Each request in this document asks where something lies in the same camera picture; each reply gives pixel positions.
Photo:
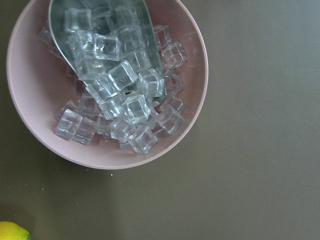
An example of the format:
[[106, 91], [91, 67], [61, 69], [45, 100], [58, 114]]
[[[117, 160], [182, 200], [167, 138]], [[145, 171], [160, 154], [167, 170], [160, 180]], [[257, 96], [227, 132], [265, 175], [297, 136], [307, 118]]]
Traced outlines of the clear ice cubes pile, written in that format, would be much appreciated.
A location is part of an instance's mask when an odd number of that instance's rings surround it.
[[163, 75], [164, 60], [183, 54], [178, 42], [160, 41], [143, 0], [52, 0], [39, 37], [69, 65], [78, 102], [55, 116], [55, 134], [89, 145], [95, 135], [121, 149], [147, 154], [184, 123], [179, 75]]

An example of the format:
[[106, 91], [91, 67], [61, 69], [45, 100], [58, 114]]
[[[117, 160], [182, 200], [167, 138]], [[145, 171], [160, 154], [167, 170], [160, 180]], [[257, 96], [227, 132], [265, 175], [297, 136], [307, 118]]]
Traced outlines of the metal ice scoop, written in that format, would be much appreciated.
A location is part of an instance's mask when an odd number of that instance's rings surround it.
[[143, 0], [53, 0], [49, 28], [56, 47], [97, 103], [140, 90], [162, 103], [162, 75], [151, 17]]

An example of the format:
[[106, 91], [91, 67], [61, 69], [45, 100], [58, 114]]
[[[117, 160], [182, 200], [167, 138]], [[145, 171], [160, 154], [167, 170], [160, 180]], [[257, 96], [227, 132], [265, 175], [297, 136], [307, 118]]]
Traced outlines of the pink bowl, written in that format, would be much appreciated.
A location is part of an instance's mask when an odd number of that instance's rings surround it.
[[10, 37], [6, 73], [11, 98], [32, 134], [48, 149], [76, 164], [105, 170], [127, 169], [151, 162], [173, 149], [195, 123], [205, 100], [209, 65], [201, 32], [179, 0], [148, 0], [146, 6], [155, 25], [168, 24], [174, 41], [182, 43], [188, 57], [179, 69], [184, 81], [180, 97], [187, 104], [184, 124], [174, 135], [165, 135], [147, 154], [121, 150], [115, 140], [93, 139], [89, 146], [54, 134], [55, 113], [76, 97], [65, 74], [65, 61], [55, 57], [37, 34], [48, 19], [50, 3], [31, 0], [20, 14]]

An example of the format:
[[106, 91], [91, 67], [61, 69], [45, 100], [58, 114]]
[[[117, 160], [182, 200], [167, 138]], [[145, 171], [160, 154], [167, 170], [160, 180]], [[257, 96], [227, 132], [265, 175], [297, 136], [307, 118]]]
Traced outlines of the yellow lemon near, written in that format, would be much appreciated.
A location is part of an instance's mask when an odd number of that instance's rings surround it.
[[19, 226], [18, 224], [10, 221], [0, 222], [0, 239], [1, 240], [31, 240], [31, 234]]

